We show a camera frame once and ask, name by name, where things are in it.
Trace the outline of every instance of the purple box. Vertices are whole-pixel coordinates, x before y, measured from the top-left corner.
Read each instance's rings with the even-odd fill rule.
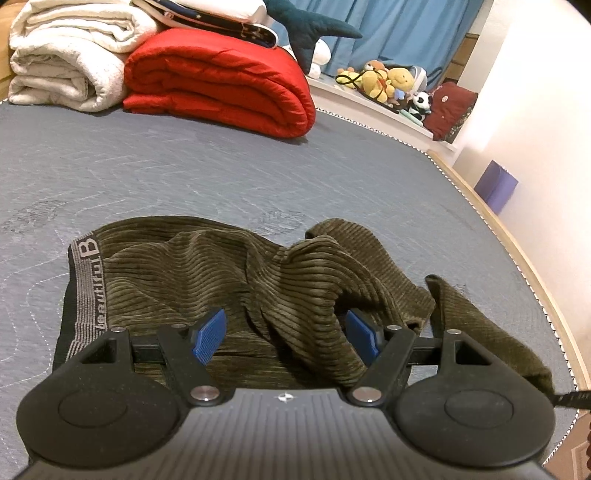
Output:
[[[478,180],[474,191],[498,215],[511,198],[517,184],[517,180],[493,160]]]

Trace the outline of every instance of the white piping trim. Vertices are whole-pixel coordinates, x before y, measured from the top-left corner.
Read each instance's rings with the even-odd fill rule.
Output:
[[[356,120],[351,120],[350,118],[347,118],[347,117],[345,117],[345,116],[343,116],[343,115],[339,115],[338,113],[333,113],[333,112],[330,112],[330,111],[328,111],[328,110],[325,110],[325,109],[323,109],[323,108],[319,108],[319,107],[317,107],[317,108],[316,108],[316,110],[318,110],[319,112],[322,112],[322,113],[326,113],[326,114],[328,114],[328,115],[331,115],[331,116],[335,116],[336,118],[340,118],[341,120],[345,120],[345,121],[347,121],[347,122],[349,122],[349,123],[352,123],[352,124],[358,125],[359,127],[366,128],[367,130],[371,130],[372,132],[376,132],[377,134],[380,134],[380,135],[383,135],[383,136],[385,136],[385,137],[388,137],[388,138],[391,138],[391,139],[393,139],[393,140],[396,140],[397,142],[400,142],[400,143],[402,143],[402,144],[404,144],[404,145],[406,145],[406,146],[408,146],[408,147],[411,147],[411,148],[413,148],[413,149],[415,149],[415,150],[419,151],[419,152],[420,152],[420,153],[422,153],[423,155],[425,155],[425,156],[426,156],[426,157],[427,157],[429,160],[431,160],[431,162],[433,163],[433,165],[435,165],[435,166],[437,167],[437,169],[438,169],[438,170],[439,170],[439,171],[442,173],[442,175],[443,175],[443,176],[444,176],[446,179],[448,179],[448,180],[449,180],[449,182],[450,182],[450,183],[451,183],[451,184],[454,186],[454,188],[455,188],[455,189],[456,189],[458,192],[460,192],[460,193],[462,194],[462,196],[463,196],[463,197],[466,199],[466,201],[467,201],[467,202],[470,204],[470,206],[471,206],[471,207],[474,209],[474,211],[475,211],[476,213],[478,213],[478,216],[479,216],[479,217],[482,219],[482,221],[483,221],[483,222],[485,223],[485,225],[486,225],[486,226],[489,228],[489,230],[490,230],[490,231],[491,231],[491,232],[492,232],[492,233],[495,235],[495,237],[497,238],[497,240],[499,241],[499,243],[500,243],[501,245],[503,245],[503,242],[501,242],[501,239],[499,239],[499,238],[498,238],[498,236],[496,235],[495,231],[494,231],[494,230],[492,229],[492,227],[491,227],[491,226],[490,226],[490,225],[487,223],[487,221],[485,220],[485,218],[484,218],[484,217],[483,217],[483,216],[482,216],[482,215],[481,215],[481,214],[478,212],[478,210],[477,210],[477,209],[476,209],[476,207],[475,207],[475,206],[472,204],[472,202],[471,202],[471,201],[468,199],[468,197],[467,197],[466,195],[464,195],[464,193],[463,193],[463,192],[462,192],[462,191],[461,191],[461,190],[458,188],[458,186],[457,186],[455,183],[453,183],[453,180],[452,180],[450,177],[448,177],[448,176],[445,174],[445,172],[444,172],[444,171],[443,171],[443,170],[442,170],[442,169],[439,167],[439,165],[437,165],[437,163],[436,163],[436,162],[435,162],[435,161],[434,161],[434,160],[433,160],[433,159],[432,159],[432,158],[431,158],[431,157],[430,157],[430,156],[429,156],[429,155],[428,155],[426,152],[424,152],[423,150],[421,150],[421,149],[419,149],[419,148],[417,148],[417,147],[415,147],[415,146],[413,146],[413,145],[411,145],[411,144],[409,144],[409,143],[403,142],[402,140],[400,140],[400,139],[398,139],[398,138],[396,138],[396,137],[393,137],[392,135],[388,135],[388,134],[386,134],[386,133],[382,132],[381,130],[377,130],[376,128],[369,127],[369,126],[367,126],[367,125],[365,125],[365,124],[362,124],[362,123],[360,123],[360,122],[358,122],[358,121],[356,121]],[[552,320],[551,320],[551,319],[550,319],[550,317],[548,316],[548,312],[546,311],[546,309],[544,308],[544,306],[541,304],[541,302],[540,302],[540,299],[538,298],[538,296],[537,296],[537,295],[536,295],[536,293],[534,292],[534,289],[531,287],[531,285],[530,285],[530,282],[527,280],[527,278],[525,278],[525,275],[524,275],[524,273],[521,271],[521,269],[520,269],[519,265],[517,264],[517,262],[515,261],[515,259],[513,258],[513,256],[512,256],[512,255],[511,255],[511,254],[510,254],[510,253],[507,251],[507,249],[506,249],[506,248],[505,248],[505,251],[506,251],[506,252],[507,252],[507,254],[509,255],[510,259],[511,259],[511,260],[513,260],[513,263],[514,263],[514,264],[515,264],[515,266],[517,267],[517,270],[519,271],[519,273],[521,273],[521,276],[522,276],[522,277],[523,277],[523,279],[525,280],[525,283],[526,283],[526,284],[527,284],[527,286],[530,288],[531,292],[534,294],[534,298],[536,299],[536,301],[537,301],[537,302],[538,302],[538,304],[540,305],[540,308],[542,309],[542,312],[544,313],[544,315],[545,315],[545,317],[546,317],[546,320],[548,321],[548,324],[550,325],[550,328],[551,328],[551,329],[552,329],[552,331],[554,332],[554,336],[555,336],[555,337],[556,337],[556,339],[557,339],[557,343],[558,343],[558,346],[560,347],[560,351],[562,352],[562,354],[563,354],[563,356],[564,356],[564,360],[566,361],[566,366],[567,366],[567,368],[569,369],[569,373],[570,373],[571,380],[573,381],[574,389],[575,389],[575,390],[578,390],[578,389],[579,389],[579,386],[577,385],[577,379],[574,377],[573,370],[572,370],[572,368],[571,368],[571,365],[570,365],[569,359],[568,359],[568,357],[567,357],[567,355],[566,355],[566,352],[564,351],[564,348],[563,348],[563,345],[562,345],[562,340],[561,340],[561,339],[560,339],[560,337],[558,336],[558,332],[556,332],[556,327],[554,327],[554,325],[552,324]],[[559,447],[560,447],[560,446],[563,444],[563,442],[565,441],[565,439],[566,439],[567,435],[568,435],[568,434],[569,434],[569,433],[570,433],[570,432],[573,430],[574,424],[577,422],[577,419],[579,418],[579,413],[580,413],[580,410],[577,410],[577,411],[576,411],[576,413],[575,413],[575,415],[574,415],[574,420],[573,420],[573,422],[570,424],[570,427],[569,427],[569,429],[566,431],[566,434],[565,434],[565,435],[562,437],[562,440],[560,440],[560,441],[558,442],[558,444],[556,445],[556,447],[554,448],[554,450],[552,450],[552,452],[550,453],[550,455],[548,456],[548,458],[547,458],[547,459],[546,459],[546,460],[545,460],[545,461],[542,463],[542,465],[545,465],[546,463],[548,463],[548,461],[549,461],[549,460],[550,460],[550,459],[551,459],[551,458],[554,456],[554,454],[555,454],[555,453],[556,453],[556,451],[559,449]]]

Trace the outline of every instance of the bed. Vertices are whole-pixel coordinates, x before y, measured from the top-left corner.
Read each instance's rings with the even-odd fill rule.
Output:
[[[201,216],[289,244],[341,217],[370,228],[417,284],[436,273],[552,369],[573,375],[531,289],[486,223],[425,153],[318,112],[303,138],[114,109],[0,105],[0,478],[27,463],[20,399],[51,369],[67,247],[115,220]],[[419,371],[414,379],[432,374]],[[575,413],[557,410],[549,455]]]

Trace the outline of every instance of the curtain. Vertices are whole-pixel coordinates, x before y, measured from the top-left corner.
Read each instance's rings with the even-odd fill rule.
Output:
[[[323,67],[329,75],[338,68],[360,69],[367,61],[418,65],[427,73],[445,69],[472,26],[483,0],[291,0],[297,7],[346,21],[363,38],[324,38],[332,59]],[[280,45],[289,40],[275,23]],[[430,77],[429,83],[439,75]]]

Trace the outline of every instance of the panda head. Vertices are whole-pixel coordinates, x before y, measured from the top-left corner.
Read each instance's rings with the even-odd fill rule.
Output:
[[[426,92],[417,92],[413,95],[413,104],[418,109],[429,110],[431,108],[431,97]]]

